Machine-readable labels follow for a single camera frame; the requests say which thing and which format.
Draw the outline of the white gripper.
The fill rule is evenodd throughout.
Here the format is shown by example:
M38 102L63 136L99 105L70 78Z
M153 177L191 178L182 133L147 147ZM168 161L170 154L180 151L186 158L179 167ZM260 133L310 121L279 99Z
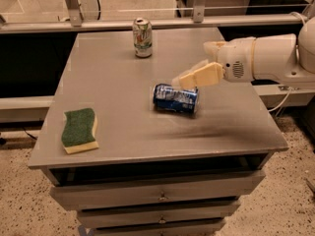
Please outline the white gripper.
M175 77L171 85L176 89L213 86L224 78L229 82L253 81L252 51L254 37L237 38L228 42L207 41L205 52L218 62L199 65Z

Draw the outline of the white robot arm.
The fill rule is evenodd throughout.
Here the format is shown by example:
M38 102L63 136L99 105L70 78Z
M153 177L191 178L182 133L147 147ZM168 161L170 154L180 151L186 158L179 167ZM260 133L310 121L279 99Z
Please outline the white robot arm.
M175 77L173 87L194 89L222 80L270 80L294 88L315 87L315 18L305 21L298 34L208 41L204 50L213 60L203 60Z

